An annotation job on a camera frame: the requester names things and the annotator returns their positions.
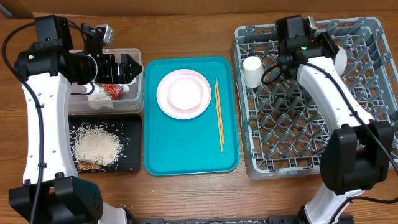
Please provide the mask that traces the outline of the white napkin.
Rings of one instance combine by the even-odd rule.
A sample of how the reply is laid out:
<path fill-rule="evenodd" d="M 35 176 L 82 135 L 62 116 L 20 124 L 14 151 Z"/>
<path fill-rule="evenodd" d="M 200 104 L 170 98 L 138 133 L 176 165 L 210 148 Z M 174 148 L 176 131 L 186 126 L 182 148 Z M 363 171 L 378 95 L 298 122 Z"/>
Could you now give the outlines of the white napkin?
<path fill-rule="evenodd" d="M 121 84 L 121 87 L 123 89 L 123 93 L 129 93 L 132 90 L 133 84 L 135 84 L 136 78 L 134 78 L 130 83 L 128 84 Z"/>
<path fill-rule="evenodd" d="M 96 84 L 93 84 L 92 89 L 87 95 L 88 104 L 96 110 L 102 107 L 113 109 L 111 97 L 104 91 L 104 89 Z"/>

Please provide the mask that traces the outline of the grey bowl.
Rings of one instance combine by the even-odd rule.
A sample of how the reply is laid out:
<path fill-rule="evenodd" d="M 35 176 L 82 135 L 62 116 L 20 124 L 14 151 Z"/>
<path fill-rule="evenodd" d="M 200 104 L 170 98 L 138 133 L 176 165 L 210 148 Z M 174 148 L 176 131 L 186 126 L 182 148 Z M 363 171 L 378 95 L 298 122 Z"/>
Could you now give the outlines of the grey bowl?
<path fill-rule="evenodd" d="M 336 73 L 339 76 L 342 76 L 342 74 L 344 73 L 345 68 L 347 66 L 347 61 L 348 61 L 348 57 L 347 57 L 345 49 L 338 45 L 338 52 L 335 56 L 334 67 L 335 67 Z"/>

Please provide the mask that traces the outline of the red wrapper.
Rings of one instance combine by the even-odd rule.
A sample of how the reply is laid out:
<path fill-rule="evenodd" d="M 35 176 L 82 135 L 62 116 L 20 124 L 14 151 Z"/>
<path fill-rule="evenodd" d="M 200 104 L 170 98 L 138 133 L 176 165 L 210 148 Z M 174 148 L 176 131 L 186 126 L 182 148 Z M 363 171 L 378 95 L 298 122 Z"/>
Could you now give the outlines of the red wrapper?
<path fill-rule="evenodd" d="M 103 90 L 112 100 L 120 99 L 124 89 L 118 84 L 103 84 Z"/>

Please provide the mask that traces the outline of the large pink plate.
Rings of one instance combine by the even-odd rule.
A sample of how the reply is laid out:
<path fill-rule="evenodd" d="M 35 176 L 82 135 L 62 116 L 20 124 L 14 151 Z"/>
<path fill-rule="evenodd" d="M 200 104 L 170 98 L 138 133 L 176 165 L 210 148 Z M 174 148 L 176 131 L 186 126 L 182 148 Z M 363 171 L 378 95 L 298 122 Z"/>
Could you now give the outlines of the large pink plate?
<path fill-rule="evenodd" d="M 168 88 L 171 82 L 176 78 L 182 77 L 192 77 L 197 79 L 203 88 L 203 97 L 201 103 L 197 107 L 190 110 L 177 109 L 169 102 L 167 98 Z M 171 118 L 186 120 L 196 118 L 207 109 L 211 101 L 212 90 L 209 82 L 201 73 L 189 69 L 179 69 L 172 71 L 163 77 L 157 87 L 156 97 L 159 107 L 166 115 L 170 116 Z"/>

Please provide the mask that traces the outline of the small pink plate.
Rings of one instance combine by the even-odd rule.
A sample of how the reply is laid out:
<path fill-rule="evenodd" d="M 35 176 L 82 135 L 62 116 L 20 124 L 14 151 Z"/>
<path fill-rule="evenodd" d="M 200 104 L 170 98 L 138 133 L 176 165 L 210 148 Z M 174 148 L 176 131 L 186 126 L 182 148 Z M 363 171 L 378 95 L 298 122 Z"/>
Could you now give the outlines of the small pink plate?
<path fill-rule="evenodd" d="M 176 78 L 168 88 L 169 102 L 181 110 L 190 110 L 197 107 L 203 97 L 203 88 L 200 82 L 192 77 Z"/>

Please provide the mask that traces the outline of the cream cup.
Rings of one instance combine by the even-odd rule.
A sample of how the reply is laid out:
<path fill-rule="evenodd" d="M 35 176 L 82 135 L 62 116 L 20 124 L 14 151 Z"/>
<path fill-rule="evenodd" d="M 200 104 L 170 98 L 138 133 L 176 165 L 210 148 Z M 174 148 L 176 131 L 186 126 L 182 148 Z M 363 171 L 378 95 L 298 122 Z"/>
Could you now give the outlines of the cream cup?
<path fill-rule="evenodd" d="M 249 56 L 243 61 L 242 66 L 246 87 L 259 87 L 262 84 L 261 77 L 264 73 L 262 60 L 257 56 Z"/>

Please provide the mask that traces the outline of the rice pile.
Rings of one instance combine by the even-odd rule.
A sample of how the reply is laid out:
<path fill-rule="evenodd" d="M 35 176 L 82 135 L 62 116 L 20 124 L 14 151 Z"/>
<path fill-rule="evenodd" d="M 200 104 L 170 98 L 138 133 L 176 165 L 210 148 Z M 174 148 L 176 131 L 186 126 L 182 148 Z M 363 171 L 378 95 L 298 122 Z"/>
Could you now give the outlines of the rice pile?
<path fill-rule="evenodd" d="M 116 165 L 123 155 L 124 144 L 119 136 L 106 130 L 105 124 L 83 123 L 72 126 L 70 144 L 72 157 L 77 164 L 87 161 L 99 164 L 101 170 Z"/>

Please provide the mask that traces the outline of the brown food scrap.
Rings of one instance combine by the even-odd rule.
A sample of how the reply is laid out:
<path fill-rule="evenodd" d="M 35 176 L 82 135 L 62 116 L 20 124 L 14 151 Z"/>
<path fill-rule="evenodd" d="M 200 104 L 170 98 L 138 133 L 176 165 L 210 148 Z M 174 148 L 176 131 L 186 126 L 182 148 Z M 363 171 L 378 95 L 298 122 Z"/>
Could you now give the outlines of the brown food scrap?
<path fill-rule="evenodd" d="M 101 166 L 87 161 L 79 161 L 77 164 L 77 170 L 79 172 L 99 172 Z"/>

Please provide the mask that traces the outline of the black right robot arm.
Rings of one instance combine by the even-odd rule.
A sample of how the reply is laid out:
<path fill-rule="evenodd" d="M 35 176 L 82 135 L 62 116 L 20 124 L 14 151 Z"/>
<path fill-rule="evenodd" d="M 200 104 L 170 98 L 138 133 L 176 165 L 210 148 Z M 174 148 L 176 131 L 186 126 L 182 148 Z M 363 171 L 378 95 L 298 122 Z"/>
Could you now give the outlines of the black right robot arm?
<path fill-rule="evenodd" d="M 279 34 L 278 42 L 281 70 L 310 94 L 330 134 L 320 160 L 323 183 L 304 206 L 303 219 L 336 223 L 352 200 L 364 199 L 364 191 L 386 179 L 394 162 L 392 126 L 376 121 L 347 89 L 340 78 L 346 51 L 328 33 Z"/>

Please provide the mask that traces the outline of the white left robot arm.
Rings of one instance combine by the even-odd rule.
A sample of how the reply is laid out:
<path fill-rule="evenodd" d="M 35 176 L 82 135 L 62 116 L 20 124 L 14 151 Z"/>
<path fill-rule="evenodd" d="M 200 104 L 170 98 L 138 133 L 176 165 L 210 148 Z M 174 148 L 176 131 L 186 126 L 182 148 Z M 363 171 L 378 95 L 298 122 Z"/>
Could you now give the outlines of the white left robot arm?
<path fill-rule="evenodd" d="M 72 159 L 69 127 L 104 121 L 121 138 L 124 158 L 118 169 L 139 168 L 142 119 L 137 114 L 68 115 L 71 84 L 59 75 L 49 90 L 29 80 L 25 91 L 28 113 L 28 158 L 24 185 L 9 191 L 11 207 L 31 223 L 136 223 L 126 208 L 103 201 L 99 187 L 78 178 Z"/>

